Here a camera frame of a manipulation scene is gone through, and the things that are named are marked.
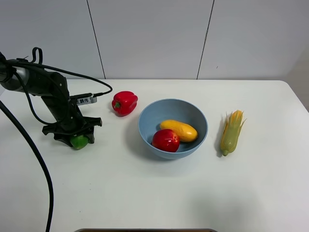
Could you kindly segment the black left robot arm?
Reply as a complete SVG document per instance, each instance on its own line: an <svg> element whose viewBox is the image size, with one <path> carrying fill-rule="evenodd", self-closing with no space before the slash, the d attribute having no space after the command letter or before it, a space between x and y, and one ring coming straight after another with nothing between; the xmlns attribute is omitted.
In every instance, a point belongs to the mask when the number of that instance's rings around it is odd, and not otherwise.
<svg viewBox="0 0 309 232"><path fill-rule="evenodd" d="M102 120L83 116L79 106L95 103L101 92L71 96L62 71L21 58L6 60L1 57L0 84L6 90L25 93L27 98L31 95L41 97L56 120L54 123L44 122L44 135L51 133L54 140L75 149L94 143L94 127L101 126Z"/></svg>

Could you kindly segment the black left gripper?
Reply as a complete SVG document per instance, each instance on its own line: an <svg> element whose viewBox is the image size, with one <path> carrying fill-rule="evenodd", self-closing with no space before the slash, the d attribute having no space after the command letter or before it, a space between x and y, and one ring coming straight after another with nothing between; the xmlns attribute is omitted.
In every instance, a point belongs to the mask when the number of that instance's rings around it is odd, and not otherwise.
<svg viewBox="0 0 309 232"><path fill-rule="evenodd" d="M62 142L69 147L72 147L70 142L70 136L73 135L85 135L88 138L88 142L93 144L95 141L94 127L102 126L102 120L100 117L73 117L70 116L60 122L60 118L56 117L55 125L44 126L42 132L44 135L49 133L54 134L54 140Z"/></svg>

